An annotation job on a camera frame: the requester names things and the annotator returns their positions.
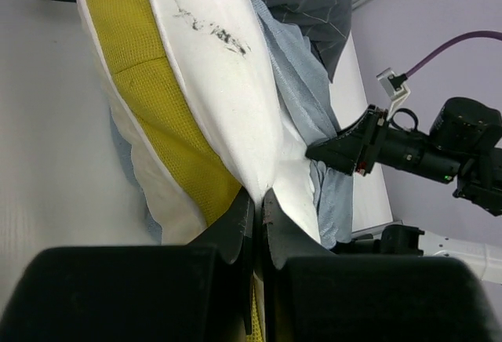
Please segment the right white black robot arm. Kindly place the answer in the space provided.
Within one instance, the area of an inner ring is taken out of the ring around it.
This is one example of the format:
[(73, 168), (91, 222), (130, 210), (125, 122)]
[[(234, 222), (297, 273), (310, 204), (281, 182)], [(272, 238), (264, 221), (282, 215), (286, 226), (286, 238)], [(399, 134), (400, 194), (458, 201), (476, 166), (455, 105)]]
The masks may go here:
[[(462, 198), (501, 215), (501, 113), (465, 97), (448, 99), (429, 133), (398, 126), (374, 105), (336, 137), (311, 145), (307, 157), (347, 175), (369, 174), (379, 163), (442, 184), (455, 182)], [(462, 260), (482, 281), (501, 281), (501, 249), (452, 240), (415, 227), (387, 227), (373, 252)]]

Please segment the white pillow yellow edge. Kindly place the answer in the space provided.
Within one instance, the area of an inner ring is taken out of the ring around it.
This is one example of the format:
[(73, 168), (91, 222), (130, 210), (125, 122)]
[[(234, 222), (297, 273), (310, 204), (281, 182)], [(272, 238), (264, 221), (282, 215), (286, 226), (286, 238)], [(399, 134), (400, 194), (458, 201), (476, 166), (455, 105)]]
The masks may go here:
[(305, 145), (280, 104), (250, 0), (77, 0), (113, 122), (164, 244), (186, 244), (241, 189), (273, 190), (318, 241)]

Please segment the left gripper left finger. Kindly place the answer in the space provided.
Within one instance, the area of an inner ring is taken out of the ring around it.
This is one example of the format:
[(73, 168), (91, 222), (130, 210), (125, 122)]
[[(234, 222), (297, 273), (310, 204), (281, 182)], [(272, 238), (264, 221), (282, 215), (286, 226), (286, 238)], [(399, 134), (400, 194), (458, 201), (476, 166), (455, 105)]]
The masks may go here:
[(186, 245), (46, 249), (1, 318), (4, 341), (244, 341), (254, 204), (240, 191)]

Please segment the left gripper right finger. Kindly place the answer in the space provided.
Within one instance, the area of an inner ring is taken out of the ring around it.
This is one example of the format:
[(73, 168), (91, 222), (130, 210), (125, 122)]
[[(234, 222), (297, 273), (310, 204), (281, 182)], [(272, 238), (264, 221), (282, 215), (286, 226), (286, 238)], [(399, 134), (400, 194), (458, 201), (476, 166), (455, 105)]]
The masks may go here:
[(498, 341), (480, 281), (454, 258), (337, 255), (269, 191), (262, 208), (268, 341)]

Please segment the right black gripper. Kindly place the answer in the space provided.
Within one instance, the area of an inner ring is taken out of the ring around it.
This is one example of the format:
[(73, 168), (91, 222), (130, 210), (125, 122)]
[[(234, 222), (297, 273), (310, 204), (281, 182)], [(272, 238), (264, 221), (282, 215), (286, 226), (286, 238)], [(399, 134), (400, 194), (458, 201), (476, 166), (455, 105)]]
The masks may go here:
[[(327, 167), (351, 176), (368, 174), (376, 163), (421, 177), (435, 177), (435, 153), (428, 136), (418, 129), (419, 118), (406, 107), (396, 111), (409, 116), (414, 126), (406, 129), (395, 117), (377, 125), (377, 107), (370, 104), (362, 115), (334, 138), (307, 148), (306, 157), (323, 162)], [(363, 137), (373, 134), (367, 148)]]

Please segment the blue whale-print pillowcase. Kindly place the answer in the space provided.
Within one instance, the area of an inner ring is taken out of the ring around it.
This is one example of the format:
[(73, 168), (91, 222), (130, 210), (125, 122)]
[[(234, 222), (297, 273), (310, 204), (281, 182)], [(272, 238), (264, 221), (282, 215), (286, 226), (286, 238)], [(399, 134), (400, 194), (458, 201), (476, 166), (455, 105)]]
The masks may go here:
[[(327, 249), (351, 238), (353, 180), (305, 157), (307, 145), (334, 137), (326, 71), (295, 25), (251, 0), (271, 56), (284, 132), (274, 192), (285, 213)], [(111, 133), (122, 169), (146, 198), (143, 222), (155, 244), (184, 244), (218, 220), (239, 182), (206, 142), (178, 86), (147, 0), (127, 27), (133, 54), (146, 59), (113, 76)]]

